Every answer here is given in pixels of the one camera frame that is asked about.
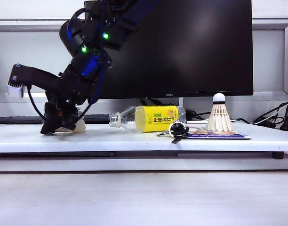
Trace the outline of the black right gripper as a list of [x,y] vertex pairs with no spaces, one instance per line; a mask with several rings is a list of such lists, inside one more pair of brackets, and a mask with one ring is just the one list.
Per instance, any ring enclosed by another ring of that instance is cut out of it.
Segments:
[[85,101],[91,104],[95,95],[97,66],[69,65],[64,73],[56,76],[45,72],[44,81],[48,102],[45,103],[44,117],[47,119],[40,133],[53,134],[59,128],[74,130],[78,114],[77,106]]

